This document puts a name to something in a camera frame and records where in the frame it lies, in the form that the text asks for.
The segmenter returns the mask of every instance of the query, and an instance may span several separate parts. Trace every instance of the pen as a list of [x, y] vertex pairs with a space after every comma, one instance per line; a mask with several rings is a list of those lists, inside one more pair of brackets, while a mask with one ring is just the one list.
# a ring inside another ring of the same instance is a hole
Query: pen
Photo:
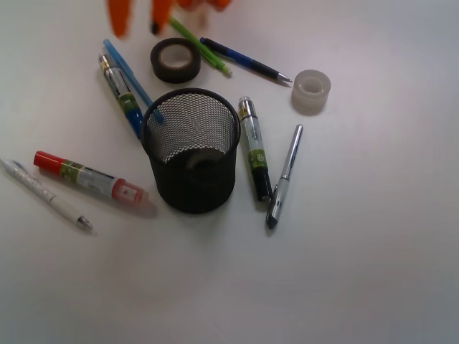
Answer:
[[83, 229], [92, 235], [97, 235], [92, 224], [79, 211], [74, 210], [64, 200], [45, 188], [39, 180], [30, 175], [20, 163], [17, 163], [16, 161], [5, 161], [3, 159], [0, 159], [0, 163], [5, 168], [6, 172], [11, 174], [15, 177], [15, 179], [29, 188], [34, 194], [48, 203], [49, 206], [51, 206], [51, 208], [53, 208], [56, 212], [76, 224], [80, 229]]
[[[105, 45], [105, 48], [107, 49], [108, 54], [110, 54], [115, 64], [118, 67], [120, 67], [123, 74], [128, 78], [130, 84], [132, 85], [132, 87], [134, 87], [134, 89], [136, 90], [136, 92], [138, 93], [142, 101], [145, 103], [145, 105], [147, 107], [151, 107], [153, 104], [153, 100], [151, 100], [151, 98], [146, 94], [145, 90], [143, 89], [141, 84], [137, 81], [136, 77], [134, 76], [132, 69], [128, 66], [126, 61], [121, 57], [118, 50], [115, 49], [113, 44], [108, 39], [104, 39], [103, 44]], [[158, 121], [158, 123], [162, 123], [164, 121], [162, 114], [159, 113], [158, 111], [155, 111], [153, 115], [155, 119]]]
[[143, 208], [150, 204], [148, 192], [142, 188], [74, 161], [38, 151], [35, 153], [34, 165], [126, 206]]
[[169, 23], [170, 25], [175, 28], [179, 33], [181, 33], [186, 39], [188, 39], [191, 43], [196, 45], [201, 52], [201, 55], [209, 61], [210, 65], [213, 66], [213, 68], [217, 68], [218, 70], [221, 70], [223, 74], [228, 75], [229, 77], [232, 75], [231, 69], [215, 54], [205, 45], [203, 45], [186, 27], [184, 27], [182, 24], [180, 24], [179, 21], [177, 21], [175, 18], [172, 16], [169, 17]]
[[202, 44], [207, 45], [214, 52], [218, 52], [219, 54], [232, 58], [237, 63], [251, 70], [259, 72], [261, 75], [270, 77], [271, 79], [278, 80], [278, 81], [292, 82], [292, 80], [287, 78], [284, 74], [280, 74], [277, 70], [274, 70], [273, 68], [270, 68], [264, 65], [263, 63], [255, 61], [254, 59], [251, 59], [250, 57], [247, 57], [243, 54], [240, 54], [239, 52], [236, 52], [230, 48], [227, 48], [221, 45], [220, 43], [216, 43], [212, 41], [211, 39], [204, 38], [204, 37], [201, 37], [200, 41]]
[[298, 124], [293, 134], [292, 143], [288, 149], [287, 158], [285, 159], [282, 175], [280, 176], [279, 183], [274, 188], [274, 194], [271, 198], [270, 208], [266, 215], [266, 224], [268, 228], [273, 230], [279, 222], [280, 212], [284, 204], [285, 197], [288, 192], [288, 185], [290, 184], [290, 177], [292, 175], [293, 164], [295, 163], [296, 153], [298, 152], [298, 145], [300, 144], [301, 134], [303, 133], [303, 126]]
[[136, 133], [137, 138], [140, 140], [143, 119], [142, 110], [139, 108], [131, 90], [129, 90], [129, 87], [124, 82], [123, 73], [107, 54], [99, 55], [99, 64], [100, 68], [102, 68], [103, 76], [110, 85], [125, 117], [128, 119], [132, 129], [134, 129], [134, 133]]
[[239, 117], [242, 148], [249, 161], [257, 198], [258, 201], [267, 201], [273, 194], [268, 173], [268, 162], [266, 161], [258, 116], [253, 101], [249, 97], [239, 99]]

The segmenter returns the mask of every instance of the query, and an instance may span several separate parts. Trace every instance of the clear tape roll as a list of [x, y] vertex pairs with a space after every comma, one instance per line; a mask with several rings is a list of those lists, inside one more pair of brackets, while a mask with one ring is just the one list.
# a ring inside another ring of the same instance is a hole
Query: clear tape roll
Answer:
[[318, 70], [303, 70], [295, 78], [292, 98], [304, 108], [322, 108], [330, 93], [330, 79]]

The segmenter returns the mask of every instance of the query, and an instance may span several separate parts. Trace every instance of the light blue pen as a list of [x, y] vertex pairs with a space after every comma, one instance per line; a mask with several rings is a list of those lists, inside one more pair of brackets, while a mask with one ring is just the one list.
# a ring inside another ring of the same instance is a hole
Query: light blue pen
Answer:
[[[108, 54], [111, 55], [113, 61], [117, 64], [118, 67], [120, 67], [121, 71], [123, 71], [123, 74], [128, 78], [129, 83], [134, 87], [138, 95], [142, 98], [142, 101], [145, 103], [145, 105], [151, 107], [151, 105], [153, 104], [153, 100], [151, 100], [151, 98], [146, 94], [141, 84], [137, 81], [136, 77], [134, 77], [132, 69], [128, 66], [128, 64], [120, 55], [118, 50], [115, 49], [112, 42], [110, 42], [109, 39], [104, 39], [103, 45], [105, 45]], [[158, 123], [162, 124], [164, 122], [164, 117], [161, 113], [159, 113], [159, 111], [155, 111], [153, 116], [158, 121]]]

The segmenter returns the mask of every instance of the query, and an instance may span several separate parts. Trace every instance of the blurry orange object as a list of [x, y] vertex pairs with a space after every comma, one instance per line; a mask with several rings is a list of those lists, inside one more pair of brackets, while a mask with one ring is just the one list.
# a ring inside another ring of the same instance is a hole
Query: blurry orange object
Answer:
[[[134, 0], [107, 1], [113, 33], [117, 37], [124, 37], [128, 32], [131, 3]], [[217, 10], [223, 10], [228, 6], [231, 0], [176, 0], [176, 2], [180, 7], [189, 11], [192, 11], [203, 2], [208, 2]], [[174, 5], [174, 0], [151, 0], [151, 5], [151, 31], [154, 34], [158, 34], [169, 20], [169, 13]]]

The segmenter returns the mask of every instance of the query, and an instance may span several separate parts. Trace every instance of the pencil holder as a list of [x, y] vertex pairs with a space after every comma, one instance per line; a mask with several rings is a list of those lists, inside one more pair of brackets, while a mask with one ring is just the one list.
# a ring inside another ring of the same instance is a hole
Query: pencil holder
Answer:
[[[151, 115], [159, 112], [160, 124]], [[222, 97], [199, 88], [175, 90], [147, 110], [141, 131], [156, 186], [174, 208], [199, 214], [221, 206], [235, 185], [240, 123]]]

